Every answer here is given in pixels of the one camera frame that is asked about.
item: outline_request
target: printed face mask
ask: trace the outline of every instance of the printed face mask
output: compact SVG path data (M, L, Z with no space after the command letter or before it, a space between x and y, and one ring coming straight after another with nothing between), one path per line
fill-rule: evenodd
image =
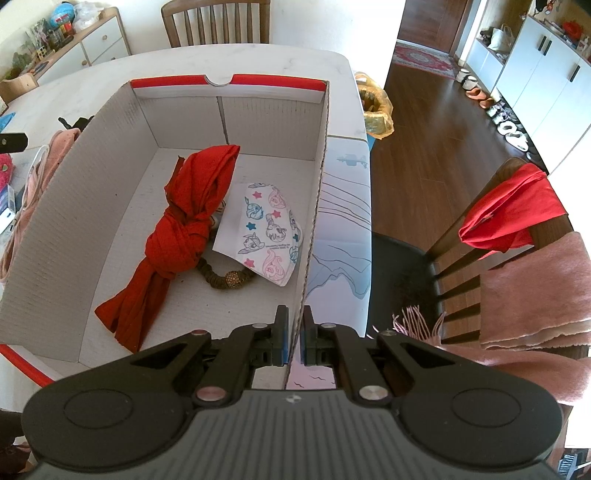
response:
M299 256L301 229L279 189L266 183L230 186L213 250L283 287Z

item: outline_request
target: red cloth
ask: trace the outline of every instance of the red cloth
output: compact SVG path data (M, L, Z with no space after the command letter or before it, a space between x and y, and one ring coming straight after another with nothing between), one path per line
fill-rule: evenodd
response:
M97 317L133 353L154 323L170 281L197 266L209 238L209 217L228 191L238 152L237 145L221 145L186 161L178 158L164 187L168 208L148 237L146 258L127 287L96 308Z
M546 174L527 163L476 202L459 235L473 247L506 252L533 244L528 227L565 213Z

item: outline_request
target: cabinet door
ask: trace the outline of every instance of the cabinet door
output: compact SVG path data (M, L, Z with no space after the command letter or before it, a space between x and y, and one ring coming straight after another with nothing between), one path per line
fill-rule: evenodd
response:
M39 77L37 83L39 83L39 85L45 85L58 78L65 77L70 73L87 69L89 66L84 50L82 50L82 45L78 44L64 53L62 58L49 67L49 69Z
M581 59L573 66L569 81L531 136L550 173L591 125L590 85L591 67Z
M517 103L517 99L542 58L543 50L538 51L542 41L545 48L548 37L551 36L552 34L533 18L525 19L511 55L496 84L509 105L515 106Z
M546 55L538 62L530 81L513 106L529 133L535 132L540 126L580 59L572 48L553 35L547 40L543 52Z

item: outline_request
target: slipper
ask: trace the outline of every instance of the slipper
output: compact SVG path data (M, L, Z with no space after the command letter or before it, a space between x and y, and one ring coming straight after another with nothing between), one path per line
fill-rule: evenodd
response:
M479 102L478 105L480 105L480 108L486 109L486 108L492 107L495 103L496 103L496 100L494 98L488 97L486 100Z
M484 100L488 95L485 94L479 87L476 87L469 92L466 92L466 96L472 100Z
M505 140L507 140L511 145L513 145L516 148L519 148L522 152L527 152L528 149L528 143L527 143L527 139L525 138L525 135L523 132L509 132L505 135Z
M472 90L476 87L478 87L478 80L476 80L476 77L472 75L468 75L462 82L462 88L464 90Z
M456 82L462 83L468 75L470 75L470 70L460 69L456 75Z
M496 129L499 131L499 133L501 135L508 135L508 134L513 134L513 133L517 132L517 127L511 121L507 121L507 122L503 122L503 123L499 124L499 126L496 127Z

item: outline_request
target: white bag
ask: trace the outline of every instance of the white bag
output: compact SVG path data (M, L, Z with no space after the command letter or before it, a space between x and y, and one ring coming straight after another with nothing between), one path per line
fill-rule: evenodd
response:
M492 39L489 48L493 51L509 53L514 42L515 37L513 36L513 32L507 25L503 24L500 29L492 29Z

